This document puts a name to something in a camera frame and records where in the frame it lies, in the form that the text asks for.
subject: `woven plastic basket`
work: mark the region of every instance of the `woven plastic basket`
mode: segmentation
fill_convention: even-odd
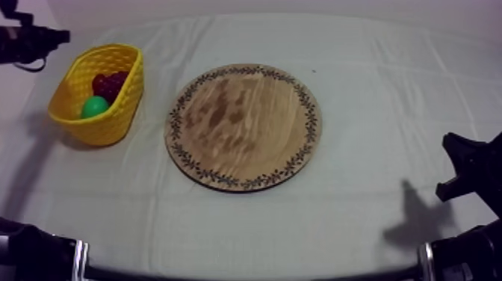
[[[95,117],[80,119],[85,100],[93,95],[96,74],[129,71],[111,107]],[[49,103],[49,116],[80,141],[105,146],[120,141],[129,130],[143,95],[143,56],[133,46],[111,44],[80,55],[64,76]]]

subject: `green ball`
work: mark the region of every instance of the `green ball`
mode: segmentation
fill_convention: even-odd
[[[80,118],[91,118],[108,110],[110,105],[102,96],[91,96],[82,107]]]

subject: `table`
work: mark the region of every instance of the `table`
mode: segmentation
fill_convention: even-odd
[[[145,92],[120,143],[91,149],[47,120],[76,55],[142,49]],[[315,95],[323,134],[293,179],[222,194],[179,172],[164,146],[178,91],[225,64],[267,64]],[[313,14],[170,19],[72,35],[2,127],[2,215],[91,244],[92,263],[215,279],[330,277],[412,264],[425,241],[495,216],[475,195],[442,204],[441,138],[502,128],[500,45],[391,22]]]

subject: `round wooden board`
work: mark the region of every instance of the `round wooden board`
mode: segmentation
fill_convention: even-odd
[[[231,64],[181,91],[165,141],[185,175],[208,188],[242,193],[295,175],[320,133],[319,106],[302,83],[273,67]]]

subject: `grape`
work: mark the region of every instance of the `grape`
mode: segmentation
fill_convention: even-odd
[[[94,77],[94,79],[93,79],[93,91],[96,92],[100,88],[102,88],[105,83],[105,80],[106,80],[105,75],[103,75],[101,73],[96,75],[96,77]]]
[[[126,71],[119,71],[108,77],[103,74],[96,75],[93,80],[94,95],[102,96],[111,105],[119,94],[128,74]]]

